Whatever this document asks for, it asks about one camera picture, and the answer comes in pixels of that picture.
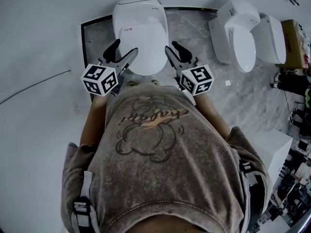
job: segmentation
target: shoe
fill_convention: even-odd
[[[134,81],[130,81],[130,82],[127,84],[128,87],[134,87],[134,86],[136,86],[136,85],[137,85],[137,83],[135,83]]]
[[[271,88],[277,88],[277,84],[278,84],[278,82],[270,83],[270,87]]]
[[[276,75],[274,76],[274,82],[279,82],[278,78],[281,75],[280,72],[277,72]]]
[[[160,83],[158,80],[151,80],[152,83],[154,83],[156,86],[160,86]]]

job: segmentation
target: white toilet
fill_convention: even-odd
[[[165,66],[165,46],[169,45],[166,15],[159,0],[120,0],[112,14],[119,50],[124,56],[138,48],[138,56],[129,69],[138,75],[158,73]]]
[[[272,16],[261,19],[251,31],[257,57],[262,61],[283,64],[286,61],[285,40],[280,21]]]
[[[256,61],[256,47],[250,31],[260,22],[257,9],[244,1],[229,1],[208,22],[217,59],[249,72]]]

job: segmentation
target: toilet lid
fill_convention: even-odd
[[[249,72],[256,61],[253,35],[245,28],[233,28],[229,32],[231,60],[241,72]]]
[[[138,48],[138,55],[129,66],[133,73],[149,76],[158,73],[165,66],[167,56],[164,49],[169,45],[169,38],[161,23],[123,27],[120,41],[121,56]]]

